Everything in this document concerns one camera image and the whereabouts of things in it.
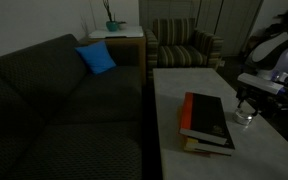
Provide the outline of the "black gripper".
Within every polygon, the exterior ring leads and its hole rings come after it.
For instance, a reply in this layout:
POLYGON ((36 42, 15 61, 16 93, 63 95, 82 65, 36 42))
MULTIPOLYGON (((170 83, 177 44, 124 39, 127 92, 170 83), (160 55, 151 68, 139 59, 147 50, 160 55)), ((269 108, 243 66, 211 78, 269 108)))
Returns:
POLYGON ((253 86, 242 85, 237 90, 236 98, 238 99, 237 109, 240 109, 243 102, 247 101, 254 108, 254 112, 251 115, 255 117, 260 110, 264 110, 267 105, 276 101, 279 96, 253 86))

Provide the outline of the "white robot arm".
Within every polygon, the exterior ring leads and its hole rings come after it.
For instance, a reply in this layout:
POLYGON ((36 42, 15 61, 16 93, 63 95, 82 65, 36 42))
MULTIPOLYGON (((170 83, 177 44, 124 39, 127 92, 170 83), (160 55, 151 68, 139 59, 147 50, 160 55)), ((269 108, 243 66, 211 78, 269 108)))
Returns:
POLYGON ((246 85, 246 94, 238 93, 239 104, 246 99, 255 101, 256 116, 265 96, 281 96, 288 84, 288 24, 274 36, 257 44, 247 57, 247 62, 257 70, 256 75, 241 73, 237 80, 246 85))

